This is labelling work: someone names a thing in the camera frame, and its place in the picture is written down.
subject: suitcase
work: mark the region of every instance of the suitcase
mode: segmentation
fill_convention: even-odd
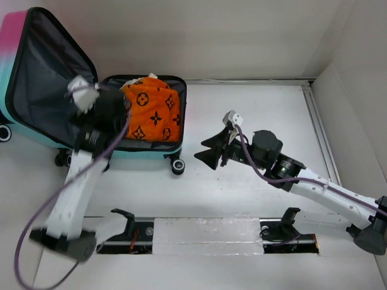
[[[81,75],[98,82],[95,66],[48,10],[40,7],[8,14],[0,31],[0,142],[11,132],[58,148],[57,166],[70,165],[69,152],[78,128],[69,121],[76,107],[68,98],[67,84]],[[139,75],[117,75],[101,83],[119,89]],[[177,143],[122,140],[113,158],[171,159],[172,171],[181,174],[179,160],[184,134],[187,85],[179,77],[158,76],[180,98],[180,141]]]

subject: orange towel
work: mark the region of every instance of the orange towel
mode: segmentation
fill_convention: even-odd
[[[129,139],[178,142],[180,140],[180,100],[177,91],[165,82],[145,77],[122,88],[132,103]]]

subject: transparent plastic sheet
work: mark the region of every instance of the transparent plastic sheet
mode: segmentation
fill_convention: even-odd
[[[252,256],[264,253],[257,217],[155,219],[153,254]]]

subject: white wall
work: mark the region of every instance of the white wall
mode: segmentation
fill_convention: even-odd
[[[101,78],[185,79],[318,76],[352,2],[45,0]]]
[[[314,95],[345,186],[387,195],[387,2],[356,1]],[[387,256],[377,257],[385,283]]]

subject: black wheel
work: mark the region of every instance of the black wheel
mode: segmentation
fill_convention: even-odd
[[[58,154],[55,156],[55,165],[62,167],[64,165],[62,157]]]
[[[64,163],[66,167],[69,167],[71,165],[71,155],[66,156]]]
[[[172,172],[175,175],[182,175],[184,170],[185,170],[185,168],[186,168],[186,164],[181,159],[176,159],[172,163]]]
[[[11,140],[12,131],[7,125],[0,125],[0,143],[5,143]]]

